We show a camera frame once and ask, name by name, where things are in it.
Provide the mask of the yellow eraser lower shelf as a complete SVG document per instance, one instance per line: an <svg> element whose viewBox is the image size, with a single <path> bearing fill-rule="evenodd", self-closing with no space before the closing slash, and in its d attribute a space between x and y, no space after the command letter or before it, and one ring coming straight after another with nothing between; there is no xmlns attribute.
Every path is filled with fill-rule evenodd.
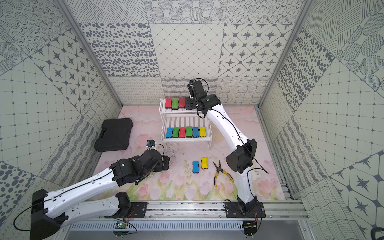
<svg viewBox="0 0 384 240"><path fill-rule="evenodd" d="M200 127L199 128L199 132L200 132L200 137L201 138L206 138L207 137L207 129L206 129L206 127Z"/></svg>

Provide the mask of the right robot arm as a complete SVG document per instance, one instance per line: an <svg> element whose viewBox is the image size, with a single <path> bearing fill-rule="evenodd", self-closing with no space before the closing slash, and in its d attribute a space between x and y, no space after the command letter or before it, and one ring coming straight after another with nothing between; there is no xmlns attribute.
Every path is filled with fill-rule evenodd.
<svg viewBox="0 0 384 240"><path fill-rule="evenodd" d="M190 103L198 112L202 112L224 136L231 153L226 157L229 168L236 173L238 201L244 205L255 198L250 188L249 171L252 169L257 142L247 138L228 116L224 106L216 95L190 94Z"/></svg>

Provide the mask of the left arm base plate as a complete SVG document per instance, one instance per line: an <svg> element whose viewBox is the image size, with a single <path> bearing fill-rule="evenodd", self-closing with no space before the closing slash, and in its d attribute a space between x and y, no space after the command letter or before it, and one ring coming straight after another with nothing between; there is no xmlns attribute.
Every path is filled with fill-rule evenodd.
<svg viewBox="0 0 384 240"><path fill-rule="evenodd" d="M118 211L111 216L105 216L107 219L127 219L137 218L143 219L147 211L147 202L133 202L129 207L119 208Z"/></svg>

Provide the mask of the aluminium mounting rail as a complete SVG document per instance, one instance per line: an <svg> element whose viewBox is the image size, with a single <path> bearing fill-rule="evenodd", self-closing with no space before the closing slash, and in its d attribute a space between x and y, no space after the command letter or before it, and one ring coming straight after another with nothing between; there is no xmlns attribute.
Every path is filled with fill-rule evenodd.
<svg viewBox="0 0 384 240"><path fill-rule="evenodd" d="M221 220L226 219L223 201L148 201L144 220ZM262 201L265 220L308 220L301 201ZM118 211L118 201L113 199L77 204L65 212L69 223L105 218ZM254 218L234 218L253 220Z"/></svg>

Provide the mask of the black plastic tool case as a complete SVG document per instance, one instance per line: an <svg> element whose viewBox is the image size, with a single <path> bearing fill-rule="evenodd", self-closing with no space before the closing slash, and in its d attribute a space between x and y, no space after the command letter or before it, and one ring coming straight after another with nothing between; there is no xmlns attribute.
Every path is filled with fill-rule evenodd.
<svg viewBox="0 0 384 240"><path fill-rule="evenodd" d="M130 118L104 120L94 148L97 152L126 150L133 127Z"/></svg>

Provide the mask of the red eraser top shelf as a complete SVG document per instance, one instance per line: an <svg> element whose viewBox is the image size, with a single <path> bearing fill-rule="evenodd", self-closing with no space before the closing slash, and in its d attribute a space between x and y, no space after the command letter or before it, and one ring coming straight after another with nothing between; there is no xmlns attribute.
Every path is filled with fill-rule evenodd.
<svg viewBox="0 0 384 240"><path fill-rule="evenodd" d="M165 109L171 109L172 108L172 101L173 101L173 99L171 99L171 98L165 99Z"/></svg>
<svg viewBox="0 0 384 240"><path fill-rule="evenodd" d="M184 109L186 107L186 99L185 98L179 98L178 107L181 109Z"/></svg>

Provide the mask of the yellow handled pliers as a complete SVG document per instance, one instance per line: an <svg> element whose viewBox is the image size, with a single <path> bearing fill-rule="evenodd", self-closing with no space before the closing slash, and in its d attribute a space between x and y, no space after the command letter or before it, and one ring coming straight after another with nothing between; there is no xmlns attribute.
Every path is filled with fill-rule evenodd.
<svg viewBox="0 0 384 240"><path fill-rule="evenodd" d="M215 162L213 162L213 164L214 164L214 167L216 168L216 174L215 174L215 177L214 177L214 187L215 188L218 185L217 184L217 179L218 179L218 176L219 176L220 173L223 173L224 175L229 177L229 179L231 180L232 183L235 181L234 178L228 172L223 170L222 165L221 165L221 161L219 161L218 165Z"/></svg>

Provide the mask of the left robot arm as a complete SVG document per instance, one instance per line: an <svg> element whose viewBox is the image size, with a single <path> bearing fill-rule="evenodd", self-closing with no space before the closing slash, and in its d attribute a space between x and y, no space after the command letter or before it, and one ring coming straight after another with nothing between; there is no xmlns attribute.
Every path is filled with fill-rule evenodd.
<svg viewBox="0 0 384 240"><path fill-rule="evenodd" d="M121 219L143 218L148 204L132 203L126 192L113 197L91 201L90 198L125 184L138 185L152 172L167 171L170 158L155 149L147 149L140 156L120 159L102 172L67 188L33 193L31 207L31 240L44 240L61 228L73 223L105 217Z"/></svg>

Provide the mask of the white wooden two-tier shelf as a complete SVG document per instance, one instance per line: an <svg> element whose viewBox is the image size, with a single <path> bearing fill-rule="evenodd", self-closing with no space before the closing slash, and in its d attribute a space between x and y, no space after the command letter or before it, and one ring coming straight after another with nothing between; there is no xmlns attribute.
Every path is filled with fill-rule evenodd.
<svg viewBox="0 0 384 240"><path fill-rule="evenodd" d="M204 142L208 144L210 148L212 145L212 127L208 118L199 118L195 110L186 110L179 108L178 110L165 109L165 99L160 100L159 107L160 116L162 119L163 127L161 133L161 139L165 144L170 143L192 143L192 142ZM206 127L206 138L171 138L165 137L167 128L186 128L186 127Z"/></svg>

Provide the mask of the green eraser shelf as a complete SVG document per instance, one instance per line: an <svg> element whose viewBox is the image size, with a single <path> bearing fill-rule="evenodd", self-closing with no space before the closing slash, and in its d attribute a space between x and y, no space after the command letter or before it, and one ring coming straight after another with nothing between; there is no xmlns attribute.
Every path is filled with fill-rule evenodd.
<svg viewBox="0 0 384 240"><path fill-rule="evenodd" d="M178 138L180 134L180 128L175 127L173 128L172 138Z"/></svg>
<svg viewBox="0 0 384 240"><path fill-rule="evenodd" d="M193 127L186 127L186 138L193 137Z"/></svg>
<svg viewBox="0 0 384 240"><path fill-rule="evenodd" d="M179 109L179 99L172 99L172 110L178 110Z"/></svg>

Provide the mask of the red eraser shelf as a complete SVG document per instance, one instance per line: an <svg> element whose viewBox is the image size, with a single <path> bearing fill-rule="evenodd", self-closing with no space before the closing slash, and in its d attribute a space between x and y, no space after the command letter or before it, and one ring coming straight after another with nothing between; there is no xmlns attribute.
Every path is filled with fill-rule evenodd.
<svg viewBox="0 0 384 240"><path fill-rule="evenodd" d="M178 107L181 109L184 109L186 107L186 99L185 98L179 98Z"/></svg>
<svg viewBox="0 0 384 240"><path fill-rule="evenodd" d="M173 101L173 99L171 99L171 98L165 99L165 109L171 109L172 108L172 101Z"/></svg>
<svg viewBox="0 0 384 240"><path fill-rule="evenodd" d="M179 138L185 138L186 137L186 132L187 132L186 128L180 128Z"/></svg>

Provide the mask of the yellow eraser shelf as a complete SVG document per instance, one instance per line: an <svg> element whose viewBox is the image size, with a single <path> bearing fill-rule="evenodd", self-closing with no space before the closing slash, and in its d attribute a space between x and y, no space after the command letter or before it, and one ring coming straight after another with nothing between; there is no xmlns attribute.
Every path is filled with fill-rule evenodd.
<svg viewBox="0 0 384 240"><path fill-rule="evenodd" d="M206 129L206 127L200 127L199 128L199 132L200 132L200 137L201 138L206 138L207 137L207 129Z"/></svg>
<svg viewBox="0 0 384 240"><path fill-rule="evenodd" d="M207 157L201 158L201 163L202 163L202 170L208 169L208 158Z"/></svg>

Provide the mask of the blue eraser shelf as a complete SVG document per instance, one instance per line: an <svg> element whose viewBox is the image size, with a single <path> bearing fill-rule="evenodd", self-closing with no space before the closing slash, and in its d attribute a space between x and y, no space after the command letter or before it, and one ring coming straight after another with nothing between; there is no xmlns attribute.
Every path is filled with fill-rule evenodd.
<svg viewBox="0 0 384 240"><path fill-rule="evenodd" d="M198 161L193 161L193 174L198 174L200 172L200 167L199 167L199 162Z"/></svg>
<svg viewBox="0 0 384 240"><path fill-rule="evenodd" d="M166 132L165 137L167 139L171 139L173 137L173 131L174 131L174 128L167 128L167 132Z"/></svg>
<svg viewBox="0 0 384 240"><path fill-rule="evenodd" d="M193 127L193 138L200 137L200 129L198 127Z"/></svg>

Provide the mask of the yellow eraser top shelf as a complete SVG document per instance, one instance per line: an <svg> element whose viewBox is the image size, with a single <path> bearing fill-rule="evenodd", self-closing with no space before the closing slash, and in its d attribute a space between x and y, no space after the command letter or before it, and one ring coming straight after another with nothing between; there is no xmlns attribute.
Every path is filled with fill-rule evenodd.
<svg viewBox="0 0 384 240"><path fill-rule="evenodd" d="M201 163L202 163L202 170L208 169L208 158L207 157L201 158Z"/></svg>

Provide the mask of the green eraser top shelf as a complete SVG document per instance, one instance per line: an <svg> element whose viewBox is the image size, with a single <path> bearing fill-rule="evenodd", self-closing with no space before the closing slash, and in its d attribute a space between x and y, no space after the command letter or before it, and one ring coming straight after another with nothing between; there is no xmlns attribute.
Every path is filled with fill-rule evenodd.
<svg viewBox="0 0 384 240"><path fill-rule="evenodd" d="M179 109L179 99L172 99L172 110L178 110Z"/></svg>

